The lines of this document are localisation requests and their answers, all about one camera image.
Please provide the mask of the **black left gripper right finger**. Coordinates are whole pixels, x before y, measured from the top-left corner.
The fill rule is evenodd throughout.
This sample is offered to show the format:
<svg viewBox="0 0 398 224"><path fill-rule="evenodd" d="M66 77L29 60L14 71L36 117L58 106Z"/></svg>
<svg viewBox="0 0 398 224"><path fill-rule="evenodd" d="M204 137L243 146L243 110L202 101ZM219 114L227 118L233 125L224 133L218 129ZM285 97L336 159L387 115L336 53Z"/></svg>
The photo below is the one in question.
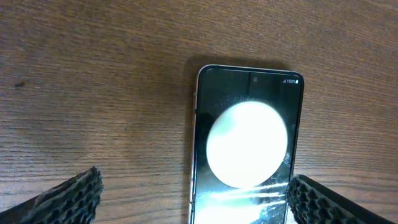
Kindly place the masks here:
<svg viewBox="0 0 398 224"><path fill-rule="evenodd" d="M302 174L291 178L287 201L299 224L394 224Z"/></svg>

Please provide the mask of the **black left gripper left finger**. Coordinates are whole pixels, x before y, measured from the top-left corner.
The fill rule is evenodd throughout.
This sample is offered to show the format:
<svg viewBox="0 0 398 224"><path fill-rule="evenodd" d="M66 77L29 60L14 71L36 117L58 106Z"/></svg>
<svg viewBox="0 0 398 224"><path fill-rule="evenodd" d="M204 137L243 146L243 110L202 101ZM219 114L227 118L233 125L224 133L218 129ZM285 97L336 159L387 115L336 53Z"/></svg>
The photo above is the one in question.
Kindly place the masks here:
<svg viewBox="0 0 398 224"><path fill-rule="evenodd" d="M1 212L1 223L92 223L103 192L101 172L92 167L61 184Z"/></svg>

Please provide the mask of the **black Galaxy flip phone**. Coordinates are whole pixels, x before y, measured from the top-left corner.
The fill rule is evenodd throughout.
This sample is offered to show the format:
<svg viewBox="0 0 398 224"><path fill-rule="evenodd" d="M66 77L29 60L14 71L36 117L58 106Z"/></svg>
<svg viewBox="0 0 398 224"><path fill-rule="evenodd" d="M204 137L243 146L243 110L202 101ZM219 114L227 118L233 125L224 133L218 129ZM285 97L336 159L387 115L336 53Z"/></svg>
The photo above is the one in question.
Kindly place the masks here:
<svg viewBox="0 0 398 224"><path fill-rule="evenodd" d="M209 64L197 75L188 224L285 223L301 74Z"/></svg>

